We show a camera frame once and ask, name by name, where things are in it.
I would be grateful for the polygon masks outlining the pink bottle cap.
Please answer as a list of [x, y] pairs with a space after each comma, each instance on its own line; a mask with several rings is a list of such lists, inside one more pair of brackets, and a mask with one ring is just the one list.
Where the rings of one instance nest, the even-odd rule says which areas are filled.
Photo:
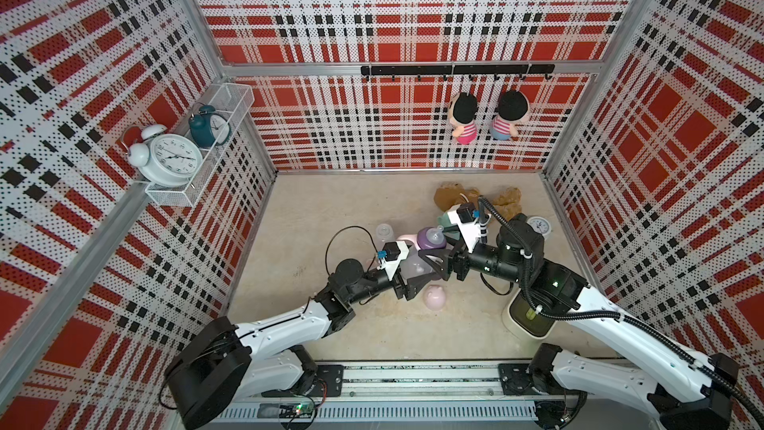
[[440, 312], [445, 308], [447, 294], [440, 285], [430, 285], [424, 290], [424, 304], [427, 309], [433, 312]]

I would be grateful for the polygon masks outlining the pink bottle handle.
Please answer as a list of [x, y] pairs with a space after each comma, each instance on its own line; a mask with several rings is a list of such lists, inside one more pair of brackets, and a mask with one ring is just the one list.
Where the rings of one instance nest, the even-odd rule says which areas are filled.
[[415, 249], [419, 250], [419, 244], [416, 234], [405, 234], [400, 235], [396, 238], [397, 241], [404, 241], [407, 243], [408, 246], [413, 246]]

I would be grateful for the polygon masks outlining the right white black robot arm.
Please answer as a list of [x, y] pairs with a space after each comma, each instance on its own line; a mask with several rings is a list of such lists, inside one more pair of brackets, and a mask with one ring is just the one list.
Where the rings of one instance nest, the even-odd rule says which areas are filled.
[[621, 309], [582, 276], [545, 259], [545, 239], [525, 216], [501, 219], [493, 245], [479, 214], [461, 219], [452, 212], [451, 220], [451, 226], [428, 230], [416, 241], [420, 258], [443, 279], [464, 280], [475, 271], [514, 282], [531, 312], [595, 336], [632, 364], [599, 364], [543, 344], [528, 368], [538, 391], [595, 394], [640, 410], [665, 429], [726, 429], [735, 404], [763, 423], [762, 411], [737, 386], [735, 360], [680, 344]]

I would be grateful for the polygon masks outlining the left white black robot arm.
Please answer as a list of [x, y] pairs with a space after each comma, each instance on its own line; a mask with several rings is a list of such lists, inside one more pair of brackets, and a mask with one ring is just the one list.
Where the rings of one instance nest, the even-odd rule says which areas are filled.
[[388, 290], [412, 300], [436, 277], [427, 273], [406, 280], [386, 268], [367, 271], [346, 259], [300, 308], [246, 324], [227, 317], [209, 322], [164, 372], [171, 406], [185, 428], [198, 429], [239, 399], [276, 390], [306, 394], [318, 379], [306, 342], [342, 330], [355, 316], [353, 304]]

